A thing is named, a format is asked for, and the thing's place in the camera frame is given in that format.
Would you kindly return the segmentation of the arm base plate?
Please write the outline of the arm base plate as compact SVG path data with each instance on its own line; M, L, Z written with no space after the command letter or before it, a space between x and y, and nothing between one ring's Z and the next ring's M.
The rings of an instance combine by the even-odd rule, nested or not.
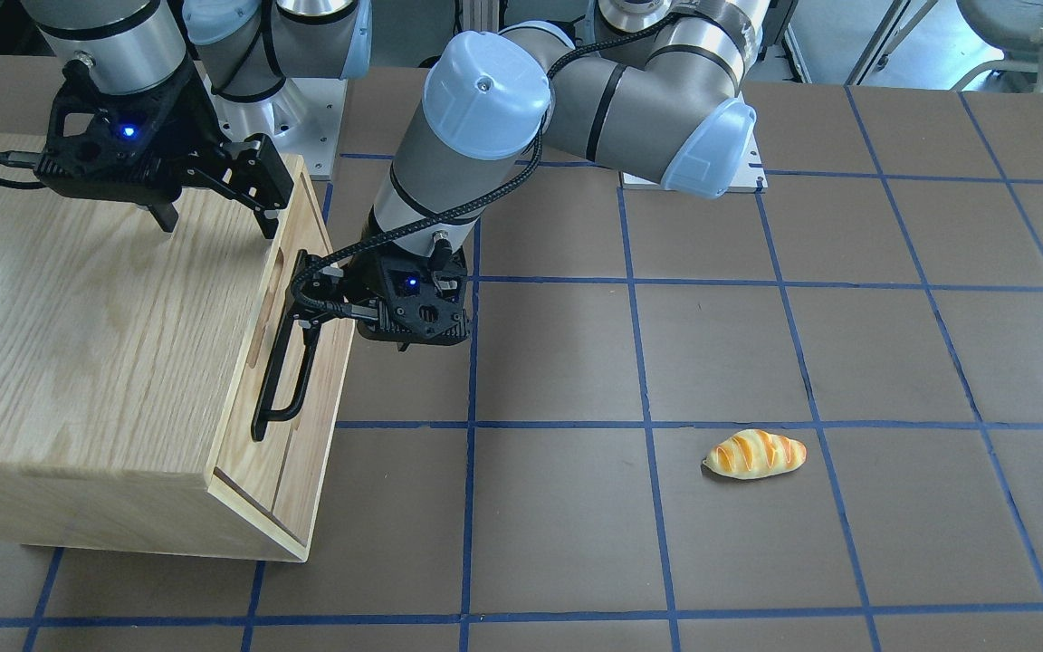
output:
M339 152L347 80L289 79L271 98L235 102L212 95L216 118L232 140L261 132L282 154L304 156L315 182L331 182Z
M725 158L717 156L712 162L686 151L677 166L668 169L661 182L651 182L626 172L618 173L618 182L626 190L683 191L704 198L733 193L762 193L769 189L765 161L753 135L742 146L742 155L735 166L729 165Z

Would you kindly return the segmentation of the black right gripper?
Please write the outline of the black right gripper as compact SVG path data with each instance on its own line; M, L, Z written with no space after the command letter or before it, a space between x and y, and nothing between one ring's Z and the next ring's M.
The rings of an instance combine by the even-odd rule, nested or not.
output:
M177 69L131 94L101 91L88 69L62 74L38 182L62 197L148 206L166 234L177 230L171 202L183 187L207 188L247 206L264 238L274 239L291 173L265 132L223 143L198 70Z

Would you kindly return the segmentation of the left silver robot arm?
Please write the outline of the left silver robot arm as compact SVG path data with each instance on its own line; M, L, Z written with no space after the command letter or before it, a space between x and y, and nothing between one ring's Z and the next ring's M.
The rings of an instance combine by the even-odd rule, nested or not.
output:
M469 334L464 240L555 149L695 197L748 152L742 99L765 1L592 1L595 37L553 24L453 37L426 77L358 244L304 255L287 317L311 345L335 319L366 339L451 346Z

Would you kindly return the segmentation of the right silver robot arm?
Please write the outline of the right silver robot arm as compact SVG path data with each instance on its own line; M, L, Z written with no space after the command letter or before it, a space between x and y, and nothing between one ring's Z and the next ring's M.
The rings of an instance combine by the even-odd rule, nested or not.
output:
M5 154L25 189L144 207L177 227L186 188L247 206L265 238L293 182L281 160L316 123L298 79L364 77L368 1L25 1L62 63L46 140Z

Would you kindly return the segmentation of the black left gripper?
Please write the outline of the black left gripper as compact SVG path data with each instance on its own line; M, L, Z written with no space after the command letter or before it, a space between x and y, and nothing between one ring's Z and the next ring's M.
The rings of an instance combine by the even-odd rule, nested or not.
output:
M290 283L290 313L355 313L373 308L375 321L359 321L360 337L409 345L460 345L471 321L464 301L468 268L463 248L417 256L396 244L353 256L344 269L301 250Z

